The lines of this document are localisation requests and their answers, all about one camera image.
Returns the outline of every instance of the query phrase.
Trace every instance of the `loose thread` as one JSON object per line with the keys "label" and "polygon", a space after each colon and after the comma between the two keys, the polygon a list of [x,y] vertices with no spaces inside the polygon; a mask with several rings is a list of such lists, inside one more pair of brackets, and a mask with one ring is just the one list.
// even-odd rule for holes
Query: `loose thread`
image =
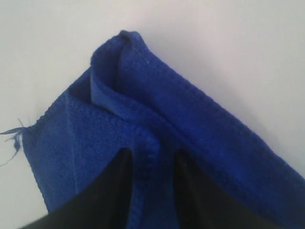
{"label": "loose thread", "polygon": [[22,136],[23,132],[27,128],[23,126],[20,119],[18,119],[18,121],[20,122],[21,127],[17,127],[17,128],[5,131],[3,133],[0,133],[0,135],[10,135],[10,134],[16,133],[13,137],[10,137],[9,139],[5,140],[5,142],[7,142],[8,140],[14,139],[14,148],[15,148],[16,151],[15,151],[14,155],[7,162],[5,162],[4,164],[1,164],[0,167],[8,164],[17,155],[17,153],[19,152],[19,150],[21,148],[20,139],[21,139],[21,136]]}

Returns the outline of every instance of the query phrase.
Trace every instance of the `white wall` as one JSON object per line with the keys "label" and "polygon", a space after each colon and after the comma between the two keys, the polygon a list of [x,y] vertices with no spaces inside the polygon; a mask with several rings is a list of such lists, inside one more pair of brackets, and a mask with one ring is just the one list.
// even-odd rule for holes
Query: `white wall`
{"label": "white wall", "polygon": [[[305,1],[0,0],[0,130],[33,124],[121,29],[305,176]],[[0,164],[14,153],[0,136]],[[46,214],[23,152],[0,167],[0,228]]]}

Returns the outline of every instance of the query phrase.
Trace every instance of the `black object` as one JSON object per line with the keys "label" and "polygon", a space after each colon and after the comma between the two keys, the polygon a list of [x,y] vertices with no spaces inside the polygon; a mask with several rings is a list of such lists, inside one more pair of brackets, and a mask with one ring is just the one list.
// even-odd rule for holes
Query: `black object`
{"label": "black object", "polygon": [[184,151],[175,154],[173,185],[181,229],[279,229],[225,193]]}
{"label": "black object", "polygon": [[121,149],[84,191],[23,229],[124,229],[132,194],[132,154]]}
{"label": "black object", "polygon": [[[174,159],[181,229],[279,229],[218,187],[184,151]],[[124,229],[132,195],[132,153],[121,149],[84,191],[23,229]]]}

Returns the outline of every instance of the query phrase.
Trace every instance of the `blue towel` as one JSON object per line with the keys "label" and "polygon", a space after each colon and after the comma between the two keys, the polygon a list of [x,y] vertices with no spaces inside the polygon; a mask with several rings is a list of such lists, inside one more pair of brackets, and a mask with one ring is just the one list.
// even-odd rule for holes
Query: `blue towel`
{"label": "blue towel", "polygon": [[122,31],[23,130],[23,148],[49,212],[84,190],[118,150],[133,152],[128,229],[179,228],[173,153],[184,149],[225,192],[289,229],[305,228],[305,181],[210,97]]}

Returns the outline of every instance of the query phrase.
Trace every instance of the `white background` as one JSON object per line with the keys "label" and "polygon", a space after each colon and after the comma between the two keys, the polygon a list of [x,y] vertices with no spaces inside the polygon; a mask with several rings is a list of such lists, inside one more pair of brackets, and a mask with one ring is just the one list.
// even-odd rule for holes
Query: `white background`
{"label": "white background", "polygon": [[[305,176],[304,22],[304,0],[0,0],[0,130],[34,124],[100,44],[136,30]],[[21,151],[0,167],[0,228],[44,214]]]}

